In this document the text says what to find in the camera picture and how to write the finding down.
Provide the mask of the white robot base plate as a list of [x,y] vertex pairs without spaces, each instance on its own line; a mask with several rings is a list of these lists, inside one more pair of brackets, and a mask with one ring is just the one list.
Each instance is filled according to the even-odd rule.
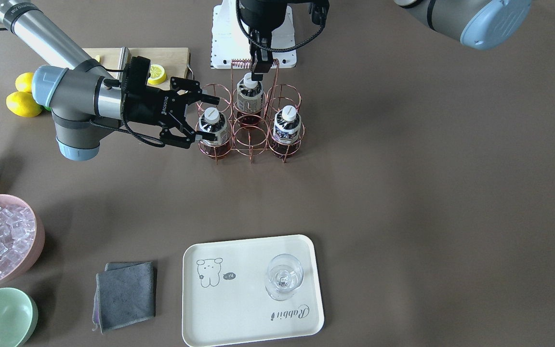
[[[224,0],[214,6],[211,29],[210,66],[215,69],[251,69],[250,44],[237,23],[235,0]],[[287,6],[284,23],[272,32],[272,48],[295,45],[292,9]]]

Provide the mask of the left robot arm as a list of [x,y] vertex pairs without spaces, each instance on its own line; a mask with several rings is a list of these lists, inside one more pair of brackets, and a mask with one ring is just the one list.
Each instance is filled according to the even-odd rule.
[[[272,46],[273,31],[286,20],[287,0],[237,0],[234,15],[247,38],[251,55],[251,79],[262,81],[273,65],[274,53],[288,53],[306,46],[326,27],[330,2],[308,2],[311,22],[318,31],[286,48]],[[487,50],[511,37],[530,13],[530,0],[397,0],[427,28],[459,41],[463,46]]]

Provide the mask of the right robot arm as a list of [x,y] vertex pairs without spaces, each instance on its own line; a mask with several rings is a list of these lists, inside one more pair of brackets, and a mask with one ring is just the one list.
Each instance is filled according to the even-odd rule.
[[94,158],[112,132],[152,147],[190,148],[217,139],[186,121],[189,105],[220,101],[205,94],[198,81],[172,77],[167,90],[148,86],[150,60],[141,56],[130,59],[120,78],[113,77],[28,0],[0,0],[0,24],[46,62],[34,74],[32,95],[51,109],[56,141],[69,160]]

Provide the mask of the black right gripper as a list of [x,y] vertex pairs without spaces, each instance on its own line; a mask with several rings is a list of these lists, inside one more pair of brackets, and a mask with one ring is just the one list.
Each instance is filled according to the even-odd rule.
[[[193,103],[219,105],[220,97],[199,93],[198,81],[179,77],[171,78],[169,90],[148,86],[150,65],[148,58],[135,56],[123,72],[122,121],[126,130],[137,140],[160,148],[190,148],[194,142],[216,141],[216,134],[191,127],[186,111]],[[130,122],[160,127],[159,137],[132,131]]]

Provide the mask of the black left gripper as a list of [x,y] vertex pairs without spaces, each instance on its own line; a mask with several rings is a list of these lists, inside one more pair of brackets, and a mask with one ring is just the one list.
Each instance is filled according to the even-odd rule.
[[282,26],[286,18],[287,0],[238,0],[237,20],[240,28],[250,43],[251,80],[262,81],[265,75],[265,63],[272,53],[285,53],[288,48],[271,48],[272,33]]

